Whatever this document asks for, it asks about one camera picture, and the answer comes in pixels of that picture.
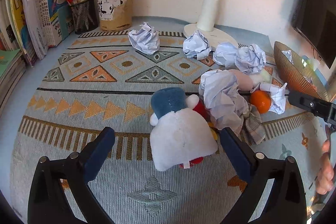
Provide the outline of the person's right hand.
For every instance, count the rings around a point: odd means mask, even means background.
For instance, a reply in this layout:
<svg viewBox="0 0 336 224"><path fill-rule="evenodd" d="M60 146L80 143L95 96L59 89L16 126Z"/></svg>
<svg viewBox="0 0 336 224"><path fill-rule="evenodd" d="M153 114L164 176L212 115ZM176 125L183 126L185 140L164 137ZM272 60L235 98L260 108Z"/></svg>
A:
<svg viewBox="0 0 336 224"><path fill-rule="evenodd" d="M316 192L321 195L324 195L327 192L331 191L334 186L334 170L329 159L329 149L330 141L326 140L322 145L323 155L320 158L321 169L319 170L315 187Z"/></svg>

